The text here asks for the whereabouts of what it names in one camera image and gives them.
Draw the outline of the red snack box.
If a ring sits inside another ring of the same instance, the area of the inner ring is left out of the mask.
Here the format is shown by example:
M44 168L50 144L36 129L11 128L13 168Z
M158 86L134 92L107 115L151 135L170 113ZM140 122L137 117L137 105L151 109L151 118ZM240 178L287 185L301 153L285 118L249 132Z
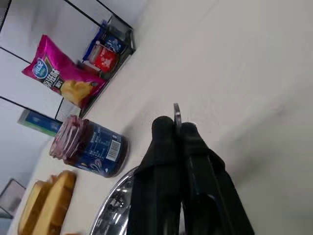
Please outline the red snack box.
M111 72L118 61L118 55L104 46L98 46L89 62L103 72Z

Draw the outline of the blue and green box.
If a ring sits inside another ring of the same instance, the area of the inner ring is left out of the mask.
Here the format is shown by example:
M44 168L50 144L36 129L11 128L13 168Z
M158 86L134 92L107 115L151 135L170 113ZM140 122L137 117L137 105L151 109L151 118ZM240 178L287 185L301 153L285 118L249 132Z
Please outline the blue and green box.
M51 137L54 137L62 126L62 122L26 109L23 110L20 118L18 119L18 124Z

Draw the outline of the black mesh basket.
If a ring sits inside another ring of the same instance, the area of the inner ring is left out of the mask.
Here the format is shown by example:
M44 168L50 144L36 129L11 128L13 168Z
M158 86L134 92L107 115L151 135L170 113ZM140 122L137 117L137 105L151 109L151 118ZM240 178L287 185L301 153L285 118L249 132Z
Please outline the black mesh basket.
M13 219L26 188L11 178L0 193L0 218Z

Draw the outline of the shiny metal plate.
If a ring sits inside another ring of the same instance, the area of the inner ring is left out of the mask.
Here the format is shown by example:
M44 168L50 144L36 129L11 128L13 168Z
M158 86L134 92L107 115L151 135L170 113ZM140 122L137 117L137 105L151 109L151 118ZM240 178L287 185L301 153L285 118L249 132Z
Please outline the shiny metal plate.
M134 167L128 171L111 189L98 211L89 235L126 235L136 170Z

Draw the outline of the blue label jam jar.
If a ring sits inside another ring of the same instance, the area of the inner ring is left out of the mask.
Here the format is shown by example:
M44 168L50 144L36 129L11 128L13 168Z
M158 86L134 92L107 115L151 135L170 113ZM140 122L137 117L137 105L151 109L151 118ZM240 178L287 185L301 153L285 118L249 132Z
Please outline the blue label jam jar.
M65 119L49 155L65 164L105 178L118 174L128 155L127 139L88 119Z

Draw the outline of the metal spoon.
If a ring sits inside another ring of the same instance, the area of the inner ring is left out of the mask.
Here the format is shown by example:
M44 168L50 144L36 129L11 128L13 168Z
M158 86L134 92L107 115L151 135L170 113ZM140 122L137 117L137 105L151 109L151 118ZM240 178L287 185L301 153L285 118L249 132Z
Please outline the metal spoon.
M181 130L182 119L178 103L174 103L174 125L176 128L176 132L179 133Z

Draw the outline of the pink potato chips bag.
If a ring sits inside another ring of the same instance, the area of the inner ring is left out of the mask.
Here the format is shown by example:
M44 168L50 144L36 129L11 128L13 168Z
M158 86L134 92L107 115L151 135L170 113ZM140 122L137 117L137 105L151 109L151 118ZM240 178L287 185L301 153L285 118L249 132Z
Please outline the pink potato chips bag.
M47 35L41 37L35 58L22 73L81 109L107 84L101 77L78 68Z

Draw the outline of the toasted bread slice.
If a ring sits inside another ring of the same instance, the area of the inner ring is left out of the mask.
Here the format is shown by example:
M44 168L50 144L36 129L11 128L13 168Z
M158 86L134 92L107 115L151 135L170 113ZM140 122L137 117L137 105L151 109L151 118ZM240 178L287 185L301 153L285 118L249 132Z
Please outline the toasted bread slice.
M50 189L32 235L60 235L76 182L72 171L61 172Z
M52 183L37 181L27 199L18 225L18 235L32 235Z

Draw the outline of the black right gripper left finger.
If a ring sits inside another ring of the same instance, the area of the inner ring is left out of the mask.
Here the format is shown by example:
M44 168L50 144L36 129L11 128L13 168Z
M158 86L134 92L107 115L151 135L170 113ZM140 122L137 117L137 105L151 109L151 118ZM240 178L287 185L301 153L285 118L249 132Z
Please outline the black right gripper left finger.
M128 235L178 235L179 184L174 122L161 116L152 123L152 141L134 173Z

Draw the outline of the blue patterned carton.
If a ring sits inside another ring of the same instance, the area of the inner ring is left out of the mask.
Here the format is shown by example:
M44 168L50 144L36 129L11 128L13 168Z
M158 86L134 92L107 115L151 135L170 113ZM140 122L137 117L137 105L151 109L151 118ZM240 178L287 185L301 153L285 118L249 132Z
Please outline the blue patterned carton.
M109 34L104 37L103 44L106 48L110 49L116 54L120 54L125 49L125 45L120 39Z

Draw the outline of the blue stick packet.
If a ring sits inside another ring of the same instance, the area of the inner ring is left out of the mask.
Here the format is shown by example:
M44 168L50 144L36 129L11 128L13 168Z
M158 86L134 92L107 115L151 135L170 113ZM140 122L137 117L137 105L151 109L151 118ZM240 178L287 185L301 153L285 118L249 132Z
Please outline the blue stick packet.
M97 41L99 40L99 38L101 37L102 33L103 33L103 29L102 29L102 28L99 28L97 34L96 34L95 37L92 39L91 43L89 44L89 46L88 46L88 48L87 48L87 50L86 50L86 53L85 53L84 56L83 56L83 61L86 61L86 60L89 59L89 56L90 56L90 54L91 54L91 52L92 52L92 50L93 50L93 48L94 48L96 42L97 42Z

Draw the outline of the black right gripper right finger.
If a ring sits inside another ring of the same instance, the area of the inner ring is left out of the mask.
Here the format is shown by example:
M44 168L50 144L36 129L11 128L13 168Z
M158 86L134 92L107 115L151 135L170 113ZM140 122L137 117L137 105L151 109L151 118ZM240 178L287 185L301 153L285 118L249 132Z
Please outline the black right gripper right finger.
M195 124L182 124L180 149L186 235L255 235L224 161L206 145Z

